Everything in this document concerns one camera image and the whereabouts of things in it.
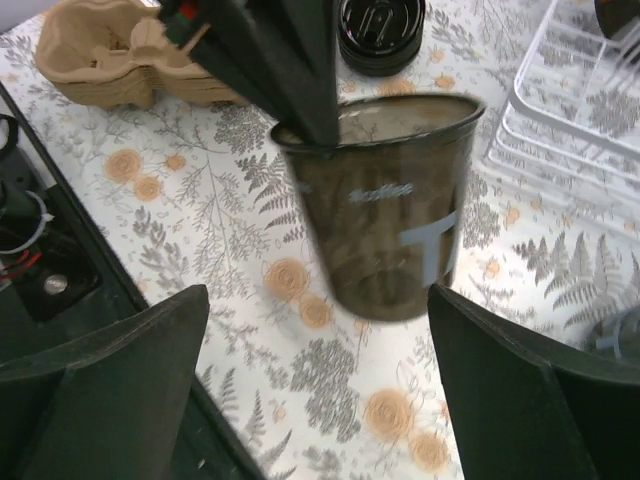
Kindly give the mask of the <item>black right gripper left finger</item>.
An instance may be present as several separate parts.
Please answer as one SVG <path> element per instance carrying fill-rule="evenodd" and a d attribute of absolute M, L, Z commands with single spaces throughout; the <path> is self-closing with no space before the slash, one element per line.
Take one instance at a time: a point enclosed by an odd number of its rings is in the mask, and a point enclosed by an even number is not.
<path fill-rule="evenodd" d="M 4 479 L 165 479 L 209 315 L 192 285 L 1 366 Z"/>

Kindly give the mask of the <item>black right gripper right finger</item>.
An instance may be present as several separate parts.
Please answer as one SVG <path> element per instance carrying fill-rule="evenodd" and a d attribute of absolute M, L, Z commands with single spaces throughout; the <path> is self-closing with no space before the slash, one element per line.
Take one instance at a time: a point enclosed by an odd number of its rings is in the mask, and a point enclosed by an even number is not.
<path fill-rule="evenodd" d="M 639 366 L 578 350 L 434 286 L 430 330 L 468 479 L 635 479 Z"/>

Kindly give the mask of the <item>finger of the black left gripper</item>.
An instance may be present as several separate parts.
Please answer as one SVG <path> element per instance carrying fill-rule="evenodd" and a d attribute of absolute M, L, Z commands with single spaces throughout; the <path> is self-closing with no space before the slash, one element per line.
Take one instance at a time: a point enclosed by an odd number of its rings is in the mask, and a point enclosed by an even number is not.
<path fill-rule="evenodd" d="M 306 143 L 339 139 L 333 1 L 163 1 L 171 43 Z"/>

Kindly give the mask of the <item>black plastic lid stack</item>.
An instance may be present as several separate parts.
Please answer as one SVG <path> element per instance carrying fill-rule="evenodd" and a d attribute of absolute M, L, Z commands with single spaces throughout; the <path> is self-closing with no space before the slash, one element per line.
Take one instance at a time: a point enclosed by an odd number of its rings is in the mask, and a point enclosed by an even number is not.
<path fill-rule="evenodd" d="M 342 59 L 355 72 L 389 77 L 418 55 L 424 0 L 346 0 L 339 3 L 337 37 Z"/>

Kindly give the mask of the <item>dark translucent takeout cup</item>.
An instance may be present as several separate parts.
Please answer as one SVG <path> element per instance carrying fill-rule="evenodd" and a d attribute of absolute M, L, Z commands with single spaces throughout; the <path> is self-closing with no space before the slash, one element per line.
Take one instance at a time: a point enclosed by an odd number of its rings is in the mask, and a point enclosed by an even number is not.
<path fill-rule="evenodd" d="M 482 100 L 412 94 L 345 102 L 340 139 L 314 145 L 284 125 L 283 153 L 335 300 L 372 321 L 426 313 L 450 284 Z"/>

